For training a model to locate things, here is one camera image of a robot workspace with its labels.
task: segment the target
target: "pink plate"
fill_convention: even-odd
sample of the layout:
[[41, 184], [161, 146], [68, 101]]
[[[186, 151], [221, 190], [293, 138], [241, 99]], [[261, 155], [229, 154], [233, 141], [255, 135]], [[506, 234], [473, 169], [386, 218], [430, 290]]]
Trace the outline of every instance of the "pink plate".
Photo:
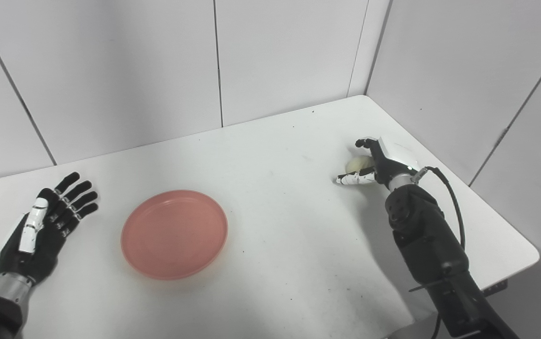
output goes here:
[[169, 191], [149, 198], [130, 214], [121, 249], [140, 273], [180, 279], [212, 263], [227, 233], [225, 213], [214, 199], [195, 191]]

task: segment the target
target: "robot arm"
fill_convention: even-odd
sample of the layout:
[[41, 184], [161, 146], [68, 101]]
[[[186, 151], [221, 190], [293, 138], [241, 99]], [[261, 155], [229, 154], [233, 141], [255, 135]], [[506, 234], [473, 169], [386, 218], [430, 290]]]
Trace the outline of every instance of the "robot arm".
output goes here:
[[35, 287], [57, 265], [66, 237], [81, 219], [98, 209], [91, 203], [97, 193], [88, 181], [64, 192], [80, 176], [68, 175], [55, 189], [40, 191], [29, 214], [25, 214], [0, 252], [0, 339], [17, 336], [27, 319], [27, 302]]
[[[385, 139], [360, 139], [356, 146], [369, 148], [374, 166], [339, 176], [337, 183], [378, 182], [391, 191], [385, 209], [394, 241], [412, 277], [429, 293], [449, 334], [466, 335], [466, 339], [518, 339], [469, 273], [464, 238], [459, 243], [438, 202], [417, 186], [427, 170], [447, 184], [443, 174], [436, 168], [419, 169], [410, 152]], [[355, 180], [371, 174], [373, 180]]]

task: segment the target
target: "table surface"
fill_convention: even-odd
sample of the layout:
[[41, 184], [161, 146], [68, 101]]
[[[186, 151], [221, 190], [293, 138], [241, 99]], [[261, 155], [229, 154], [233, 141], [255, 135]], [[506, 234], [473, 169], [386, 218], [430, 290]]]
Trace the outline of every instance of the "table surface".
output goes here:
[[[435, 311], [393, 243], [379, 185], [333, 183], [361, 137], [389, 135], [421, 166], [442, 168], [466, 224], [480, 288], [531, 266], [536, 249], [371, 99], [352, 97], [0, 178], [0, 249], [42, 187], [78, 171], [100, 210], [68, 238], [34, 291], [26, 339], [379, 339]], [[451, 199], [421, 180], [457, 229]], [[124, 260], [128, 215], [152, 195], [192, 189], [225, 210], [219, 257], [178, 281], [156, 281]]]

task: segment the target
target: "silver wrist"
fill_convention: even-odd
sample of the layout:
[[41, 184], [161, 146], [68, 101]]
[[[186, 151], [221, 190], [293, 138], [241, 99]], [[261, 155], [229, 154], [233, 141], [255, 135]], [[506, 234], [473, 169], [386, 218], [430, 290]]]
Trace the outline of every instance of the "silver wrist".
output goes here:
[[412, 185], [415, 183], [412, 179], [413, 176], [408, 173], [398, 174], [389, 181], [388, 189], [389, 191], [393, 192], [398, 187], [402, 187], [404, 185]]
[[5, 298], [21, 307], [24, 318], [27, 315], [27, 300], [32, 281], [18, 273], [0, 274], [0, 298]]

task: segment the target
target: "black cable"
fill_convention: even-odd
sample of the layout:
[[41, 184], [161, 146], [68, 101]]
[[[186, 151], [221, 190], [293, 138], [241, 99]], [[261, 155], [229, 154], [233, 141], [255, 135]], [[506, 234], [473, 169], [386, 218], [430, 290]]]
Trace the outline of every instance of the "black cable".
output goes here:
[[438, 337], [438, 333], [440, 332], [440, 324], [442, 324], [442, 318], [440, 317], [440, 314], [438, 314], [438, 317], [436, 318], [436, 328], [434, 328], [434, 334], [431, 335], [430, 339], [436, 339]]
[[455, 192], [452, 190], [451, 183], [448, 182], [448, 179], [446, 178], [444, 173], [440, 171], [439, 168], [428, 166], [427, 169], [432, 171], [438, 178], [440, 178], [440, 180], [442, 180], [442, 182], [448, 189], [448, 193], [451, 194], [452, 203], [455, 205], [455, 212], [457, 213], [457, 219], [459, 223], [460, 246], [462, 247], [462, 249], [465, 249], [465, 227], [462, 225], [462, 215], [460, 215], [460, 208], [458, 206], [457, 197], [455, 196]]
[[[465, 227], [462, 224], [462, 215], [460, 214], [460, 208], [458, 206], [457, 196], [455, 196], [455, 191], [452, 190], [451, 183], [448, 182], [448, 179], [440, 171], [438, 167], [427, 167], [428, 170], [432, 171], [446, 186], [448, 189], [448, 193], [451, 194], [452, 203], [455, 206], [455, 212], [457, 213], [457, 220], [459, 223], [459, 237], [460, 237], [460, 246], [462, 249], [465, 249]], [[440, 324], [442, 324], [442, 318], [440, 315], [436, 318], [436, 328], [434, 328], [434, 333], [431, 335], [431, 339], [436, 339], [438, 337], [438, 333], [440, 332]]]

